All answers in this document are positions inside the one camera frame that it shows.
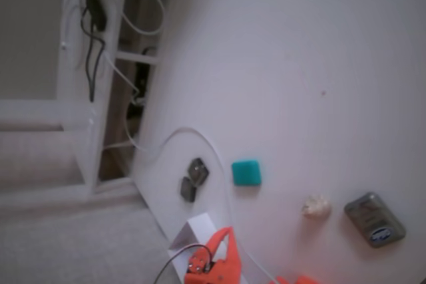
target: gray rectangular device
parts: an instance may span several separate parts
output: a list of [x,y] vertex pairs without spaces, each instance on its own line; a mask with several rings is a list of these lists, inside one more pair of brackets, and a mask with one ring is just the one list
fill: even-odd
[[348,203],[345,213],[374,248],[405,237],[405,228],[376,193],[369,192]]

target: baseboard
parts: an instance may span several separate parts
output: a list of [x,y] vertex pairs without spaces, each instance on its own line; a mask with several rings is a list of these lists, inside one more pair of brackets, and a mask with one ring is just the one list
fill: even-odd
[[57,100],[0,99],[0,130],[62,130],[59,102]]

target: blue label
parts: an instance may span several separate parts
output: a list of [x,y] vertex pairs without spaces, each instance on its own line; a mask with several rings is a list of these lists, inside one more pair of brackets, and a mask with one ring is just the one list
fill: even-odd
[[389,239],[392,235],[392,229],[389,227],[382,227],[380,229],[375,230],[371,236],[370,241],[372,242],[382,242],[386,239]]

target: small white shell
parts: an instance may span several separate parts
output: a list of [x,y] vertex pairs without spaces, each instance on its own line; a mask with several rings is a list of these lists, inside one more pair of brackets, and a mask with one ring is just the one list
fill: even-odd
[[331,204],[323,196],[310,196],[303,208],[302,214],[305,217],[314,219],[326,218],[331,212]]

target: orange clamp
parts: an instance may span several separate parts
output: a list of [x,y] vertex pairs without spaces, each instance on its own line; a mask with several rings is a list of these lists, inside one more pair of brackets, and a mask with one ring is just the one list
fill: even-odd
[[241,261],[238,255],[237,243],[232,227],[225,227],[217,231],[208,241],[206,247],[212,255],[216,253],[220,242],[228,235],[228,249],[226,259],[219,259],[211,269],[205,273],[208,260],[207,251],[201,247],[189,259],[188,273],[185,275],[185,284],[237,284],[241,277]]

